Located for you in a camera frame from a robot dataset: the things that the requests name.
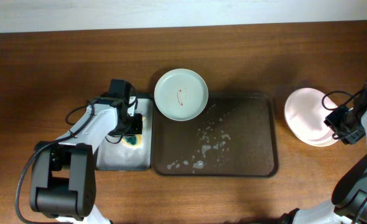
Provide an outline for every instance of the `black tray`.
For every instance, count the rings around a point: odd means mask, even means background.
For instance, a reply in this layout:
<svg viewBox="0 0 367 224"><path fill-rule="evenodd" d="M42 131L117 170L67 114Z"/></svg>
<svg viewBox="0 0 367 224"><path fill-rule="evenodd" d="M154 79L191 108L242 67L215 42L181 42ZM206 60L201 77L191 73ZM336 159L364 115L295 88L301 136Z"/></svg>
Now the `black tray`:
<svg viewBox="0 0 367 224"><path fill-rule="evenodd" d="M152 167L160 175L272 177L278 170L273 109L263 94L210 94L196 118L173 121L154 110L153 124Z"/></svg>

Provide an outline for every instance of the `red mark on plate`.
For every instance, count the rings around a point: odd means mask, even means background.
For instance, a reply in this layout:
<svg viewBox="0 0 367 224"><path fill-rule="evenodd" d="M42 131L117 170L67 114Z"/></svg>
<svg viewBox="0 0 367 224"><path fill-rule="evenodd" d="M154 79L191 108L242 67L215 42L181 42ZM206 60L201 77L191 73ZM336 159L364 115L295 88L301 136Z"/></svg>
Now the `red mark on plate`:
<svg viewBox="0 0 367 224"><path fill-rule="evenodd" d="M182 99L179 97L179 95L181 95L181 94L182 94L182 90L179 90L177 92L177 98L178 98L179 105L183 106L184 104L182 103Z"/></svg>

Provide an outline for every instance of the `white background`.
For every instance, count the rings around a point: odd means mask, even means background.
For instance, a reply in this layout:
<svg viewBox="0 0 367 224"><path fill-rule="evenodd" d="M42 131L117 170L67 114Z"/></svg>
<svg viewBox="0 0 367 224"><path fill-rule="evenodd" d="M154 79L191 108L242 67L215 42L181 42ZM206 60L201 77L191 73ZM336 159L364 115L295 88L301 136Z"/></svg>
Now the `white background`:
<svg viewBox="0 0 367 224"><path fill-rule="evenodd" d="M367 0L0 0L0 32L367 19Z"/></svg>

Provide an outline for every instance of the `wooden tabletop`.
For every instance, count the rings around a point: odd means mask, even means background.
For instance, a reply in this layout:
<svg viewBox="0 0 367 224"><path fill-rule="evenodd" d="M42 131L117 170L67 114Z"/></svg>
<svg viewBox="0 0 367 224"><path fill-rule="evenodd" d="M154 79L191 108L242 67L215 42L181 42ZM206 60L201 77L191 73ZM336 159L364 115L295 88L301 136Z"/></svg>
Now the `wooden tabletop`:
<svg viewBox="0 0 367 224"><path fill-rule="evenodd" d="M14 196L22 168L38 141L69 128L70 110L105 92L112 78L152 93L174 68L196 71L210 91L272 97L279 171L270 179L97 171L95 203L114 223L277 218L328 200L366 153L365 139L354 146L302 143L282 110L297 88L354 93L363 86L367 21L0 34L0 223L18 222ZM31 211L29 185L30 176L22 188L23 215L48 220Z"/></svg>

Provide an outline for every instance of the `white smudge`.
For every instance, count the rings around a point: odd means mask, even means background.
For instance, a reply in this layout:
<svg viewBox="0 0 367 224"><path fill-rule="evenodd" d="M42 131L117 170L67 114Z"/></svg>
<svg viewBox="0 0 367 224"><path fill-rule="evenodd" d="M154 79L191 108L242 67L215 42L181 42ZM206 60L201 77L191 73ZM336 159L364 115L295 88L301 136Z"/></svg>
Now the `white smudge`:
<svg viewBox="0 0 367 224"><path fill-rule="evenodd" d="M227 139L231 139L231 137L229 136L229 134L223 134L221 135L221 138L224 139L224 138L227 138Z"/></svg>
<svg viewBox="0 0 367 224"><path fill-rule="evenodd" d="M171 163L171 164L169 164L169 165L167 165L167 169L171 169L171 167L172 166L174 166L175 165L175 163L173 162L173 163Z"/></svg>
<svg viewBox="0 0 367 224"><path fill-rule="evenodd" d="M193 168L196 168L196 169L202 169L203 167L204 167L203 161L197 161L193 164Z"/></svg>
<svg viewBox="0 0 367 224"><path fill-rule="evenodd" d="M206 152L207 150L211 149L210 145L203 145L202 146L202 153L203 153L203 157L206 158Z"/></svg>

